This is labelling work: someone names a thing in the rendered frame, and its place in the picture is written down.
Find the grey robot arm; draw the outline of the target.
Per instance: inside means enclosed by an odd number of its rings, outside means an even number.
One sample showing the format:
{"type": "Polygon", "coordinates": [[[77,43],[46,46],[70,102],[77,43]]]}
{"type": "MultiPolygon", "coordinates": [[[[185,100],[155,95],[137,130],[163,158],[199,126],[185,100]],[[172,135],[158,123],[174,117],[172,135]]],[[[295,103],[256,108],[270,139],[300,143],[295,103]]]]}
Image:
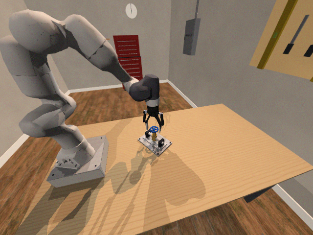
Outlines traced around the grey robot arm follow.
{"type": "Polygon", "coordinates": [[[58,21],[27,9],[11,15],[9,29],[12,35],[0,39],[2,58],[21,92],[42,102],[19,122],[19,127],[31,137],[57,141],[62,149],[56,156],[56,167],[79,169],[93,158],[95,150],[77,126],[65,125],[77,104],[59,89],[48,54],[71,47],[100,70],[112,73],[133,100],[145,101],[150,107],[160,104],[159,78],[153,74],[140,81],[131,77],[106,38],[81,15],[58,21]]]}

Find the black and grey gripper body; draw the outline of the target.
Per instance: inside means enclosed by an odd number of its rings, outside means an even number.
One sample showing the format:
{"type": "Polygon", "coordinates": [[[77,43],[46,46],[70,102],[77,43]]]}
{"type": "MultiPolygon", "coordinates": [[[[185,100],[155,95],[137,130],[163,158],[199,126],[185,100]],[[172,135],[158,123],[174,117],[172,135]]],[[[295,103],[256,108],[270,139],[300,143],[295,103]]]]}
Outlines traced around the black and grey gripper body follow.
{"type": "Polygon", "coordinates": [[[159,114],[158,106],[155,106],[155,107],[147,106],[147,113],[148,114],[152,113],[151,117],[154,117],[154,115],[153,115],[154,113],[157,116],[159,114]]]}

